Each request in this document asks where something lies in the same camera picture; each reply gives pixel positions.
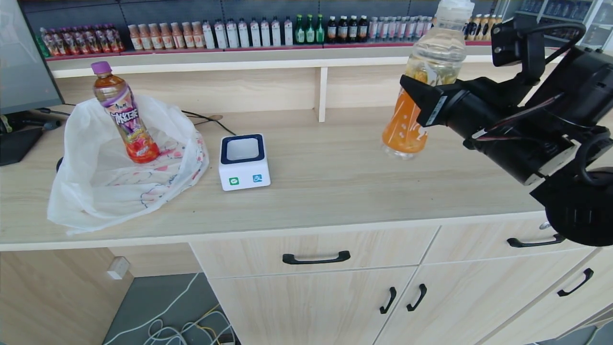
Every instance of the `computer monitor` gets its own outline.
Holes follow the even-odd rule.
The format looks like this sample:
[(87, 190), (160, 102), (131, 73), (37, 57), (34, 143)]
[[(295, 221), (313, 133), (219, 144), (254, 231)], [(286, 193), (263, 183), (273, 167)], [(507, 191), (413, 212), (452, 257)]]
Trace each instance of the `computer monitor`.
[(63, 102), (17, 0), (1, 0), (0, 115)]

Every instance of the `electrical outlet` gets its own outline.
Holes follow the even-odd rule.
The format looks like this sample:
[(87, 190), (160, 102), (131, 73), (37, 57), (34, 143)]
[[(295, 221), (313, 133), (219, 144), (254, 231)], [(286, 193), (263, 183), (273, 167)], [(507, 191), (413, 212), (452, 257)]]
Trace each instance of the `electrical outlet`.
[(111, 276), (111, 278), (119, 281), (123, 279), (123, 276), (126, 275), (129, 268), (130, 262), (126, 258), (115, 257), (115, 259), (113, 259), (113, 262), (111, 262), (107, 273), (109, 274), (109, 276)]

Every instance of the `green glass bottle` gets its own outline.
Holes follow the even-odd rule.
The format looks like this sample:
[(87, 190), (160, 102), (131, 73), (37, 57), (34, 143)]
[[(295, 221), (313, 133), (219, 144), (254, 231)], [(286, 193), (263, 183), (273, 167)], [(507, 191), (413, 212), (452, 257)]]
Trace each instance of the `green glass bottle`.
[(315, 43), (315, 29), (313, 29), (313, 15), (306, 15), (306, 42), (307, 44)]
[(323, 18), (324, 16), (321, 14), (317, 15), (317, 30), (315, 30), (315, 41), (317, 43), (323, 44), (324, 40), (326, 39), (326, 32), (324, 31), (324, 27), (323, 27)]
[(295, 29), (296, 44), (305, 43), (305, 30), (302, 28), (302, 14), (296, 16), (296, 29)]

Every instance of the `wooden cabinet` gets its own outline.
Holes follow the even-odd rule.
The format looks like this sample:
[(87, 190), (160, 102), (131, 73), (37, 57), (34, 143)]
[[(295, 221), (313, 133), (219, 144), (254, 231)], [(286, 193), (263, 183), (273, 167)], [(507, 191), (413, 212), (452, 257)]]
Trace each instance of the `wooden cabinet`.
[[(582, 248), (578, 243), (562, 238), (548, 225), (544, 216), (510, 222), (443, 225), (432, 243), (424, 263), (456, 262), (486, 258), (513, 257), (559, 250)], [(541, 243), (542, 246), (513, 247)]]
[(415, 267), (212, 279), (245, 345), (372, 345)]
[[(422, 265), (377, 345), (475, 344), (532, 302), (592, 249)], [(427, 293), (414, 311), (419, 286)]]
[[(560, 291), (573, 292), (560, 296)], [(484, 344), (521, 345), (556, 338), (613, 303), (612, 291), (613, 249), (604, 249), (555, 284)]]
[[(387, 228), (303, 236), (228, 239), (193, 242), (191, 246), (209, 278), (408, 266), (419, 264), (437, 228)], [(290, 265), (284, 262), (284, 255), (293, 255), (293, 260), (300, 262), (320, 262), (334, 258), (338, 260)]]

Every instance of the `black drawer handle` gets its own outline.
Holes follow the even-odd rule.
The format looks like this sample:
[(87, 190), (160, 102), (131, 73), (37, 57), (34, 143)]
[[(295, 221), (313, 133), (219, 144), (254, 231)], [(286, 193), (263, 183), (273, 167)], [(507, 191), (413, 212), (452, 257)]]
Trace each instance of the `black drawer handle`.
[(587, 283), (587, 281), (590, 280), (594, 276), (594, 271), (592, 271), (591, 268), (588, 268), (585, 271), (583, 271), (583, 274), (585, 275), (585, 279), (581, 282), (581, 284), (577, 285), (576, 288), (570, 290), (569, 292), (566, 292), (564, 290), (558, 291), (558, 296), (560, 297), (568, 296), (571, 293), (577, 291), (578, 288), (582, 287), (583, 284)]
[(415, 303), (415, 306), (412, 306), (411, 304), (407, 304), (406, 305), (406, 310), (408, 311), (414, 311), (415, 309), (417, 309), (417, 307), (419, 306), (419, 303), (421, 303), (421, 301), (424, 299), (425, 293), (428, 292), (428, 288), (426, 288), (425, 284), (419, 284), (419, 298), (417, 299), (417, 303)]
[(298, 261), (294, 254), (283, 254), (283, 262), (288, 265), (312, 265), (315, 263), (334, 263), (334, 262), (343, 262), (347, 261), (351, 258), (348, 250), (343, 250), (342, 252), (338, 252), (338, 257), (329, 260), (315, 260), (315, 261)]
[(526, 248), (526, 247), (540, 247), (540, 246), (548, 246), (550, 244), (558, 244), (564, 242), (566, 238), (560, 234), (554, 235), (554, 240), (549, 242), (538, 242), (538, 243), (524, 243), (519, 241), (517, 238), (509, 238), (506, 241), (509, 243), (511, 247), (515, 248)]
[(389, 303), (387, 304), (385, 308), (379, 307), (379, 311), (381, 312), (381, 314), (387, 314), (387, 312), (389, 311), (389, 307), (392, 306), (392, 303), (394, 302), (395, 299), (396, 299), (396, 288), (392, 286), (391, 288), (389, 288)]

